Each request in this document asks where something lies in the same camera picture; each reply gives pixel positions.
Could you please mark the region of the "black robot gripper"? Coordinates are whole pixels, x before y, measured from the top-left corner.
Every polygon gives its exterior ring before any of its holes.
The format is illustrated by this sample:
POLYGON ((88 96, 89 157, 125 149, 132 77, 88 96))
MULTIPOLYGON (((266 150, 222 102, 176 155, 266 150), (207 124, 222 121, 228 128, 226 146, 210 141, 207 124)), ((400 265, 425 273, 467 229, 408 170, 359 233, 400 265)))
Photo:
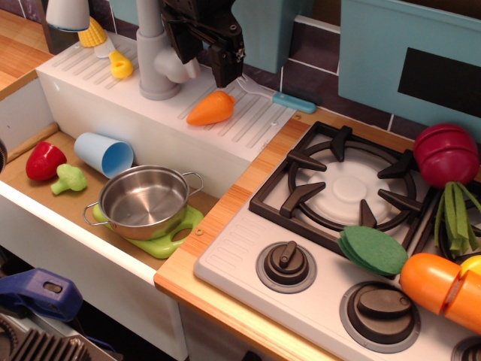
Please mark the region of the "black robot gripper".
POLYGON ((232 13, 233 1, 162 1, 161 15, 171 45, 187 64, 208 45, 208 57, 218 88, 243 73, 242 28, 232 13))

